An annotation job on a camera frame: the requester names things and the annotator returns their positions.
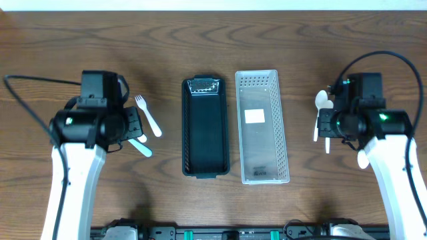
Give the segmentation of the clear plastic basket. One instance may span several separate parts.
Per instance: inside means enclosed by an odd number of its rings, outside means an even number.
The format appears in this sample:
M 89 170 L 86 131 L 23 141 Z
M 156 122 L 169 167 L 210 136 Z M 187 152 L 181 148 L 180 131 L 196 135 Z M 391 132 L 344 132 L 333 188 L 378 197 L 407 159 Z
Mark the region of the clear plastic basket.
M 238 71 L 236 102 L 242 183 L 290 181 L 278 72 Z

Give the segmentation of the black plastic basket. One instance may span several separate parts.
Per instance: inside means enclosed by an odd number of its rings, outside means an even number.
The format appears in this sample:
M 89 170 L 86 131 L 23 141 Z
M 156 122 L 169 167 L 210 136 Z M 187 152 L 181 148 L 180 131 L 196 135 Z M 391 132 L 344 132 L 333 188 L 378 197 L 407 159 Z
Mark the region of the black plastic basket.
M 230 171 L 226 84 L 196 75 L 181 84 L 182 172 L 211 179 Z

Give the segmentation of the mint green plastic fork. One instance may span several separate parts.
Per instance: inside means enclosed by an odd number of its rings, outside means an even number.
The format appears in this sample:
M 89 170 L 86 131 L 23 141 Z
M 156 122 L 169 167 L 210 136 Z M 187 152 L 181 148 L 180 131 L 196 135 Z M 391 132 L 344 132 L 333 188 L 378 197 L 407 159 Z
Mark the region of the mint green plastic fork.
M 146 147 L 144 144 L 140 143 L 138 140 L 129 139 L 128 140 L 140 153 L 142 153 L 145 157 L 151 157 L 153 152 L 151 149 Z

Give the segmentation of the white plastic fork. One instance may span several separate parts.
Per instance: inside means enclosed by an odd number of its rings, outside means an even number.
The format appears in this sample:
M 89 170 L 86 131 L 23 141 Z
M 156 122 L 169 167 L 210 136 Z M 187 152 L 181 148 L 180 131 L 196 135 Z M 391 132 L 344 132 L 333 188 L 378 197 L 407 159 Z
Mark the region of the white plastic fork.
M 137 140 L 141 143 L 145 143 L 147 141 L 147 137 L 143 134 L 142 136 L 138 137 Z
M 161 137 L 162 131 L 161 131 L 159 125 L 157 124 L 156 120 L 153 118 L 153 116 L 149 112 L 149 109 L 147 107 L 147 103 L 146 103 L 145 99 L 141 95 L 136 95 L 135 101 L 137 103 L 137 106 L 144 112 L 154 135 L 156 137 Z

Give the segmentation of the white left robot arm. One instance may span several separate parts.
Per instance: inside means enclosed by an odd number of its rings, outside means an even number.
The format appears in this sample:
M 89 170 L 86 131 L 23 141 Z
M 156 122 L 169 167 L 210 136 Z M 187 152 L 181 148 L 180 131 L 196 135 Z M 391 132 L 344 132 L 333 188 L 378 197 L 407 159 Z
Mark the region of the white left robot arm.
M 85 70 L 81 93 L 49 123 L 55 144 L 53 177 L 42 239 L 88 239 L 96 186 L 110 145 L 143 134 L 129 86 L 111 71 Z

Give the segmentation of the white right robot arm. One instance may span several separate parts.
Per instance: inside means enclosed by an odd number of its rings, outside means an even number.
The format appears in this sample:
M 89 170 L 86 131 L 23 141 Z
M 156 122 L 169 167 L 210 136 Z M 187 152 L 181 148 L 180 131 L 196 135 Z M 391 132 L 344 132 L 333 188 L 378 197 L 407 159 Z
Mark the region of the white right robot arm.
M 359 143 L 356 151 L 374 170 L 391 239 L 425 239 L 426 227 L 410 186 L 415 186 L 422 204 L 426 186 L 416 144 L 408 138 L 413 126 L 407 112 L 387 109 L 380 73 L 351 74 L 330 93 L 334 106 L 319 110 L 318 136 Z

